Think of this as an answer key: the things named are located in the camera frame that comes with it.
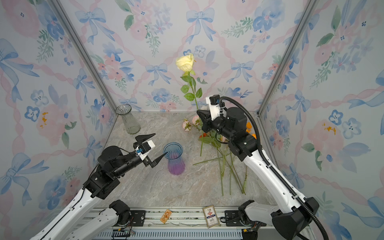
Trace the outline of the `pink rose stem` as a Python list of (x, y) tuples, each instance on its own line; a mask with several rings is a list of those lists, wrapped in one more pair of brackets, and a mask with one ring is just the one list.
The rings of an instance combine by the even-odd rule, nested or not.
[(220, 171), (220, 183), (221, 192), (224, 196), (224, 178), (226, 173), (229, 174), (229, 194), (232, 194), (232, 182), (239, 187), (241, 194), (246, 195), (246, 183), (248, 172), (246, 170), (245, 179), (241, 180), (240, 175), (235, 167), (235, 155), (230, 151), (228, 147), (228, 141), (224, 140), (224, 137), (217, 134), (211, 134), (211, 145), (216, 149), (217, 158), (215, 161), (219, 163)]

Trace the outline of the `blue purple glass vase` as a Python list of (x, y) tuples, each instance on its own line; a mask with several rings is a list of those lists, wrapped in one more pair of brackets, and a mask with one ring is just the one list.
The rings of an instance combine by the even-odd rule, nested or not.
[(178, 176), (185, 171), (185, 162), (182, 158), (183, 147), (179, 143), (168, 143), (163, 152), (168, 160), (168, 171), (170, 174)]

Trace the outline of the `orange poppy stem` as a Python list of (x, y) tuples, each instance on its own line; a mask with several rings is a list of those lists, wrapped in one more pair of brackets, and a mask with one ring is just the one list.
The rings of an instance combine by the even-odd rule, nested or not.
[(252, 135), (255, 139), (257, 139), (253, 126), (250, 122), (247, 122), (246, 124), (246, 132)]

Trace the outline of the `yellow rose stem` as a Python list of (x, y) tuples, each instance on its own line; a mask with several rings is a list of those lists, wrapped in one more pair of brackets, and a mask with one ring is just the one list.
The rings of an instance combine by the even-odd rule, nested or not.
[(184, 94), (184, 98), (195, 104), (196, 110), (199, 110), (198, 99), (202, 97), (202, 88), (197, 89), (197, 81), (194, 78), (196, 75), (194, 71), (195, 57), (192, 53), (179, 57), (176, 60), (176, 66), (183, 72), (181, 79), (185, 84), (181, 87), (181, 92)]

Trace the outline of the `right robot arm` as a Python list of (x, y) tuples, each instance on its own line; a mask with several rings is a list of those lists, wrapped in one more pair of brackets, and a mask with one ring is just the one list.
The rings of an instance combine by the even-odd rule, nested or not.
[(267, 187), (276, 205), (262, 205), (249, 200), (239, 207), (244, 225), (255, 223), (273, 226), (286, 240), (298, 237), (312, 223), (319, 209), (314, 198), (307, 198), (286, 180), (263, 150), (257, 124), (252, 115), (242, 108), (229, 108), (226, 115), (212, 110), (198, 110), (205, 133), (215, 131), (228, 139), (232, 154), (251, 169)]

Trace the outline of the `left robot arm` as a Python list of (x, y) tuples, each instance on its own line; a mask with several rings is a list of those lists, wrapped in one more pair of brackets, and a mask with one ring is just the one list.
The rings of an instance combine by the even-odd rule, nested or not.
[(140, 164), (154, 168), (163, 158), (154, 160), (149, 153), (155, 148), (154, 134), (136, 136), (134, 150), (127, 152), (118, 146), (105, 148), (98, 157), (98, 165), (83, 184), (74, 199), (39, 233), (34, 240), (91, 240), (103, 230), (119, 225), (126, 227), (134, 219), (127, 204), (112, 202), (95, 219), (81, 226), (78, 223), (120, 184), (120, 178)]

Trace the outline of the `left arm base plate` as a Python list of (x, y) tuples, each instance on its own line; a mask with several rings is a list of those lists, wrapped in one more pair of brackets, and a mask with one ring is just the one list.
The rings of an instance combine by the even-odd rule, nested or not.
[(145, 218), (146, 218), (146, 211), (145, 210), (131, 210), (131, 211), (125, 211), (123, 213), (112, 213), (112, 218), (116, 219), (113, 226), (119, 226), (119, 227), (127, 227), (127, 226), (133, 226), (133, 227), (143, 227)]

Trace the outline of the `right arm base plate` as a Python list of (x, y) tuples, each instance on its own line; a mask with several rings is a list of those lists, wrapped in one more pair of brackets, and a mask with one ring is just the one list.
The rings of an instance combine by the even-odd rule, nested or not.
[(251, 223), (245, 211), (226, 210), (224, 214), (223, 223), (225, 223), (227, 227), (247, 227)]

